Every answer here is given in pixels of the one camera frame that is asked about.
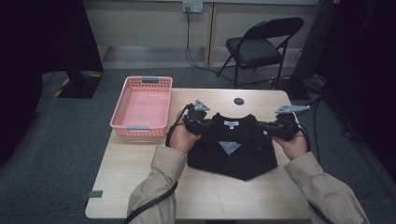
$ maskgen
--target dark curtain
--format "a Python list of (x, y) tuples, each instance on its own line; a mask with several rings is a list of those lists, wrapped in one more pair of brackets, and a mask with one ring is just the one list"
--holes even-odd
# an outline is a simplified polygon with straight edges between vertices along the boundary
[(46, 72), (103, 73), (81, 0), (0, 0), (0, 160), (31, 123)]
[(342, 1), (318, 73), (371, 149), (396, 180), (396, 5)]

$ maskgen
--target electrical cord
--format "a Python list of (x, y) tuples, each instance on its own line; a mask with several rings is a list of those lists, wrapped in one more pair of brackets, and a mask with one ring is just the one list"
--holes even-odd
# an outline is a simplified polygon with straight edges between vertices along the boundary
[[(210, 68), (204, 68), (204, 67), (199, 66), (198, 64), (196, 64), (194, 62), (194, 60), (191, 57), (191, 51), (190, 51), (190, 8), (189, 7), (185, 7), (185, 9), (186, 9), (186, 17), (187, 17), (187, 46), (186, 46), (186, 59), (187, 59), (187, 62), (192, 67), (199, 68), (199, 69), (206, 70), (206, 71), (213, 72), (213, 73), (217, 74), (218, 71), (212, 70)], [(230, 83), (233, 83), (233, 79), (232, 78), (226, 77), (223, 74), (220, 74), (220, 75), (225, 80), (229, 81)]]
[[(320, 154), (319, 154), (319, 150), (318, 150), (318, 139), (317, 139), (317, 132), (316, 132), (316, 124), (315, 124), (315, 114), (316, 114), (316, 110), (317, 110), (317, 106), (315, 107), (314, 110), (314, 132), (315, 132), (315, 142), (316, 142), (316, 147), (317, 147), (317, 157), (318, 157), (318, 163), (320, 165)], [(301, 133), (303, 133), (304, 137), (305, 137), (305, 141), (306, 141), (306, 148), (307, 151), (311, 151), (311, 142), (309, 140), (309, 135), (307, 132), (307, 129), (301, 124), (298, 124), (299, 130), (301, 131)], [(309, 206), (312, 208), (312, 210), (317, 214), (318, 217), (320, 217), (325, 223), (327, 224), (333, 224), (333, 222), (331, 220), (329, 220), (316, 206), (314, 206), (311, 202), (308, 201)]]
[[(174, 131), (174, 129), (176, 128), (177, 125), (179, 125), (179, 121), (182, 118), (184, 112), (186, 111), (186, 109), (188, 108), (188, 106), (186, 105), (183, 110), (181, 111), (180, 115), (178, 116), (178, 118), (176, 119), (174, 125), (172, 125), (169, 129), (168, 134), (166, 135), (166, 140), (165, 140), (165, 146), (169, 147), (170, 144), (170, 139), (172, 136), (172, 133)], [(164, 199), (168, 198), (169, 196), (171, 196), (175, 190), (177, 188), (177, 182), (174, 184), (174, 186), (172, 186), (172, 188), (170, 188), (168, 191), (166, 191), (163, 195), (160, 195), (159, 197), (153, 199), (152, 201), (143, 204), (142, 206), (138, 207), (136, 210), (134, 210), (123, 222), (122, 224), (128, 224), (130, 223), (135, 217), (139, 216), (140, 213), (148, 210), (151, 206), (153, 206), (154, 204), (157, 204), (161, 201), (163, 201)]]
[(302, 49), (298, 49), (298, 52), (294, 55), (295, 60), (298, 61), (300, 59), (299, 54), (301, 54), (302, 51)]
[(319, 144), (318, 144), (318, 132), (317, 132), (317, 116), (316, 116), (317, 110), (318, 110), (318, 106), (315, 106), (314, 116), (313, 116), (313, 119), (314, 119), (314, 137), (315, 137), (315, 147), (317, 149), (318, 163), (319, 163), (319, 165), (321, 165), (320, 151), (319, 151)]
[(321, 101), (321, 99), (322, 99), (324, 96), (325, 96), (325, 95), (322, 94), (322, 95), (320, 95), (317, 99), (311, 101), (310, 103), (308, 103), (308, 104), (306, 104), (306, 105), (310, 105), (311, 108), (312, 108), (313, 106), (320, 106), (324, 111), (326, 111), (326, 112), (328, 112), (328, 113), (330, 113), (330, 114), (333, 114), (333, 115), (337, 116), (339, 119), (341, 119), (341, 120), (346, 124), (347, 128), (350, 130), (350, 134), (348, 134), (348, 131), (343, 132), (343, 136), (344, 136), (344, 137), (347, 137), (347, 138), (353, 138), (353, 137), (355, 137), (355, 138), (356, 138), (356, 137), (357, 137), (357, 138), (360, 138), (360, 137), (361, 137), (361, 134), (359, 134), (356, 130), (354, 130), (354, 128), (349, 124), (349, 122), (347, 121), (346, 118), (344, 118), (343, 116), (341, 116), (341, 115), (339, 115), (339, 114), (337, 114), (337, 113), (334, 113), (334, 112), (330, 111), (329, 109), (327, 109), (326, 107), (324, 107), (323, 105), (320, 104), (320, 101)]

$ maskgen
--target shirt label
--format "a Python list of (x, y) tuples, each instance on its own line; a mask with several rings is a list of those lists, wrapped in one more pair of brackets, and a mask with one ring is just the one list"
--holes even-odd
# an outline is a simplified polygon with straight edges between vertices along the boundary
[(233, 129), (234, 126), (238, 126), (239, 122), (238, 121), (227, 121), (224, 120), (224, 125), (229, 126), (230, 129)]

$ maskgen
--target wooden table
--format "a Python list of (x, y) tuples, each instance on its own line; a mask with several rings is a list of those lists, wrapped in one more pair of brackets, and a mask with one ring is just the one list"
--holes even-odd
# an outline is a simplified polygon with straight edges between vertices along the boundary
[[(234, 98), (245, 103), (236, 105)], [(207, 118), (217, 112), (228, 118), (247, 114), (260, 121), (273, 121), (274, 113), (290, 100), (283, 91), (172, 89), (168, 126), (176, 120), (177, 111), (186, 104), (201, 100), (210, 107)], [(126, 218), (129, 196), (149, 174), (156, 141), (131, 141), (110, 135), (93, 190), (102, 190), (101, 198), (90, 198), (89, 218)], [(278, 167), (244, 182), (210, 174), (188, 166), (178, 181), (177, 219), (300, 219), (309, 218), (306, 199), (283, 169), (289, 159), (274, 143)]]

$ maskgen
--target chair leg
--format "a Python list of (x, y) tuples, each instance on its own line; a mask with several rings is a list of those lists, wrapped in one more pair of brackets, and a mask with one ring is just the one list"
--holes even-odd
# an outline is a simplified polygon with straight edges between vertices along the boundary
[(274, 86), (274, 90), (277, 90), (277, 85), (279, 84), (280, 80), (280, 73), (282, 72), (283, 61), (279, 65), (279, 69), (277, 70), (276, 82)]
[(227, 63), (231, 60), (233, 56), (228, 57), (227, 61), (225, 62), (225, 64), (221, 67), (221, 69), (218, 71), (217, 77), (221, 74), (222, 70), (225, 68), (225, 66), (227, 66)]
[(236, 82), (238, 81), (238, 64), (235, 65), (235, 77), (233, 78), (233, 88), (236, 89)]

